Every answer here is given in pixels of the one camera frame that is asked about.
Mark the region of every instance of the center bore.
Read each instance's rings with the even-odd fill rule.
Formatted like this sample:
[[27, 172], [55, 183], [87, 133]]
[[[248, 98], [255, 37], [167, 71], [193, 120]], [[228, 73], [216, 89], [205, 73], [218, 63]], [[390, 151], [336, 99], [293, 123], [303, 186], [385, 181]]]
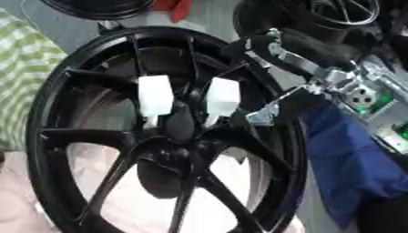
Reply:
[[138, 162], [138, 178], [143, 188], [155, 198], [175, 198], [181, 181], [189, 172], [188, 151], [163, 150]]

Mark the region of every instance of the black wheel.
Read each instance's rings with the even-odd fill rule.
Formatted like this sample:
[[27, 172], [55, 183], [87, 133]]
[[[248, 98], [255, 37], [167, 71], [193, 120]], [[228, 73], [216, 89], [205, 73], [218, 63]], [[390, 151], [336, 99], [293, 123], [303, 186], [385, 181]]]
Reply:
[[55, 10], [79, 18], [115, 20], [147, 11], [154, 0], [42, 0]]
[[[35, 192], [63, 232], [123, 232], [103, 218], [100, 210], [109, 192], [135, 165], [139, 170], [159, 170], [174, 177], [173, 192], [161, 195], [153, 181], [139, 172], [140, 182], [153, 196], [177, 198], [168, 232], [179, 232], [197, 188], [207, 190], [235, 215], [238, 224], [231, 232], [282, 232], [287, 227], [306, 178], [301, 125], [296, 121], [268, 128], [243, 126], [243, 114], [271, 101], [280, 89], [253, 61], [236, 64], [222, 56], [224, 45], [215, 37], [190, 30], [140, 27], [99, 37], [56, 68], [33, 104], [26, 150]], [[137, 80], [163, 74], [169, 76], [175, 93], [173, 112], [159, 120], [156, 130], [145, 130], [138, 112]], [[235, 116], [205, 129], [204, 95], [214, 76], [239, 80], [242, 101]], [[125, 127], [84, 127], [101, 114], [100, 109], [123, 101], [132, 105], [128, 110], [131, 120]], [[120, 152], [89, 201], [78, 189], [66, 155], [66, 148], [76, 142]], [[252, 167], [270, 167], [268, 176], [253, 176], [253, 181], [266, 187], [251, 184], [248, 205], [238, 201], [209, 169], [229, 147], [251, 153], [256, 158], [250, 159]]]
[[373, 22], [379, 12], [378, 0], [242, 0], [234, 25], [240, 36], [288, 27], [334, 44], [348, 29]]

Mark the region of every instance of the gray floor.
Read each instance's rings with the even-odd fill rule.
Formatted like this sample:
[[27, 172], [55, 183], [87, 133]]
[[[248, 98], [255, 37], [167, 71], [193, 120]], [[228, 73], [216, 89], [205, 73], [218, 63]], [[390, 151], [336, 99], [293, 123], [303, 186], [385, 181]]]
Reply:
[[[226, 41], [236, 38], [231, 23], [232, 9], [238, 0], [200, 0], [193, 1], [193, 7], [188, 21], [171, 24], [167, 13], [150, 13], [123, 21], [126, 26], [137, 25], [173, 25], [189, 27], [206, 32]], [[1, 0], [0, 7], [9, 13], [24, 18], [18, 0]], [[62, 15], [42, 4], [39, 0], [29, 0], [25, 3], [27, 14], [39, 25], [39, 29], [48, 35], [67, 53], [97, 37], [95, 22], [76, 19]], [[288, 80], [285, 74], [280, 74], [280, 80]], [[312, 172], [309, 172], [304, 199], [299, 208], [299, 216], [308, 233], [341, 233], [327, 216], [321, 202], [319, 191]], [[354, 228], [346, 232], [356, 232]]]

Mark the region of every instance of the rim lip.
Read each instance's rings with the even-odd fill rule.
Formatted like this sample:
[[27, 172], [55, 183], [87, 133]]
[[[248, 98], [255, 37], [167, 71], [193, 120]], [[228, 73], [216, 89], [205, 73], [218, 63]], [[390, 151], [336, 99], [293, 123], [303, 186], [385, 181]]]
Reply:
[[102, 13], [102, 12], [92, 12], [92, 11], [86, 11], [86, 10], [81, 10], [81, 9], [75, 9], [73, 7], [69, 7], [68, 5], [59, 4], [58, 2], [52, 1], [52, 0], [41, 0], [41, 1], [45, 3], [46, 5], [50, 6], [51, 8], [54, 8], [55, 10], [63, 14], [71, 15], [71, 16], [83, 18], [83, 19], [91, 19], [91, 20], [118, 20], [118, 19], [134, 17], [134, 16], [137, 16], [137, 15], [140, 15], [146, 12], [156, 2], [156, 0], [145, 0], [144, 3], [141, 2], [141, 4], [139, 5], [133, 5], [135, 7], [130, 8], [128, 10], [120, 10], [116, 12]]
[[[149, 32], [151, 33], [152, 31], [156, 33], [160, 31], [160, 33], [158, 33], [159, 35], [164, 35], [166, 33], [185, 35], [187, 33], [193, 36], [199, 36], [199, 38], [201, 38], [202, 40], [205, 40], [206, 42], [213, 45], [225, 46], [227, 44], [211, 35], [206, 35], [200, 32], [176, 27], [145, 26], [133, 29], [125, 29], [115, 33], [109, 33], [95, 39], [94, 41], [89, 42], [87, 45], [81, 47], [74, 54], [66, 58], [50, 75], [50, 78], [43, 85], [36, 97], [34, 104], [32, 105], [26, 126], [26, 151], [28, 154], [27, 162], [29, 176], [31, 182], [33, 183], [34, 191], [44, 210], [49, 215], [49, 217], [53, 219], [56, 225], [63, 230], [63, 232], [77, 233], [78, 229], [74, 221], [66, 221], [67, 219], [70, 219], [67, 209], [64, 208], [63, 202], [60, 202], [56, 198], [56, 193], [52, 190], [52, 188], [48, 186], [48, 183], [43, 180], [43, 176], [46, 175], [44, 173], [45, 170], [43, 169], [45, 161], [40, 161], [42, 160], [42, 155], [41, 153], [39, 153], [40, 145], [37, 142], [39, 125], [44, 120], [42, 119], [42, 108], [45, 108], [46, 104], [48, 103], [47, 98], [49, 96], [49, 92], [52, 88], [55, 88], [58, 85], [59, 76], [65, 71], [68, 64], [79, 65], [81, 63], [84, 63], [94, 55], [93, 53], [95, 53], [96, 50], [104, 49], [107, 46], [108, 42], [114, 42], [116, 39], [123, 38], [126, 35], [136, 35], [143, 33], [149, 34]], [[255, 72], [256, 75], [265, 73], [265, 75], [268, 76], [268, 79], [271, 82], [275, 83], [274, 88], [280, 91], [277, 83], [270, 78], [266, 71], [264, 71], [260, 66], [258, 66], [254, 61], [250, 59], [248, 59], [247, 62], [251, 64], [251, 68], [258, 70]], [[277, 210], [275, 211], [276, 216], [270, 216], [270, 218], [274, 219], [266, 222], [267, 225], [265, 227], [271, 228], [270, 232], [282, 232], [290, 224], [291, 219], [293, 218], [294, 213], [298, 205], [300, 204], [307, 174], [307, 158], [305, 155], [304, 134], [300, 122], [294, 121], [286, 126], [281, 126], [278, 128], [281, 128], [281, 131], [286, 132], [287, 136], [291, 138], [291, 143], [282, 141], [282, 145], [284, 143], [287, 144], [286, 146], [283, 146], [292, 152], [293, 159], [298, 163], [298, 170], [297, 172], [290, 175], [288, 185], [285, 186], [285, 193], [287, 195], [284, 197]]]

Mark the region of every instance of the black wheel rim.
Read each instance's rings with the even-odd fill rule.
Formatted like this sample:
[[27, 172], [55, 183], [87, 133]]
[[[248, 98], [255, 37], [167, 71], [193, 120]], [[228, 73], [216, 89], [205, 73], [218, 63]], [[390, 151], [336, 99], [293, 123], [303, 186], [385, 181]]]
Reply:
[[[233, 64], [228, 57], [221, 56], [220, 49], [226, 44], [209, 35], [179, 28], [141, 27], [98, 38], [69, 56], [53, 72], [39, 92], [30, 113], [26, 135], [30, 178], [47, 214], [68, 233], [122, 232], [99, 216], [106, 195], [126, 171], [139, 161], [143, 152], [152, 147], [161, 147], [176, 154], [175, 149], [182, 148], [188, 151], [188, 164], [192, 168], [189, 169], [189, 175], [183, 179], [182, 184], [186, 188], [178, 195], [178, 204], [169, 232], [179, 232], [181, 220], [195, 187], [205, 188], [237, 217], [239, 224], [231, 232], [282, 232], [293, 218], [306, 178], [307, 163], [299, 122], [274, 127], [271, 129], [273, 133], [268, 132], [267, 137], [272, 137], [273, 134], [276, 135], [274, 140], [279, 141], [279, 146], [273, 150], [266, 146], [263, 137], [257, 138], [246, 130], [236, 128], [230, 122], [221, 123], [211, 130], [198, 131], [192, 139], [183, 142], [175, 141], [174, 138], [168, 139], [160, 133], [152, 135], [138, 131], [136, 134], [133, 129], [118, 132], [69, 128], [72, 108], [67, 104], [61, 106], [61, 103], [66, 103], [68, 98], [74, 99], [73, 90], [77, 90], [85, 82], [109, 87], [120, 95], [135, 100], [137, 84], [133, 78], [152, 74], [147, 60], [143, 59], [143, 54], [146, 53], [144, 51], [148, 47], [163, 49], [165, 45], [176, 47], [178, 51], [185, 49], [183, 57], [190, 61], [188, 68], [193, 76], [192, 82], [190, 80], [183, 83], [182, 88], [176, 91], [177, 98], [183, 99], [185, 103], [192, 101], [195, 106], [197, 103], [194, 101], [202, 100], [202, 97], [194, 95], [194, 90], [205, 89], [206, 82], [197, 86], [200, 68], [203, 66], [208, 66], [211, 72], [215, 72], [211, 76], [254, 78], [267, 97], [265, 100], [270, 100], [280, 91], [268, 73], [251, 60]], [[117, 52], [123, 53], [123, 49], [133, 51], [133, 76], [101, 74], [95, 70], [101, 62], [95, 57], [112, 57]], [[64, 148], [74, 142], [101, 144], [117, 148], [121, 152], [121, 156], [110, 169], [106, 182], [102, 183], [89, 203], [81, 196], [69, 172]], [[279, 182], [274, 180], [273, 185], [268, 187], [265, 197], [252, 213], [208, 170], [210, 161], [219, 154], [213, 151], [213, 143], [219, 142], [229, 147], [244, 148], [251, 154], [262, 157], [270, 163], [276, 176], [280, 178]], [[56, 164], [63, 164], [66, 170], [59, 168], [56, 171], [53, 169]]]
[[147, 11], [154, 0], [42, 0], [55, 10], [67, 15], [94, 20], [129, 18]]
[[378, 0], [243, 0], [234, 10], [234, 25], [241, 36], [276, 27], [289, 27], [313, 34], [338, 34], [350, 26], [367, 25], [380, 12]]

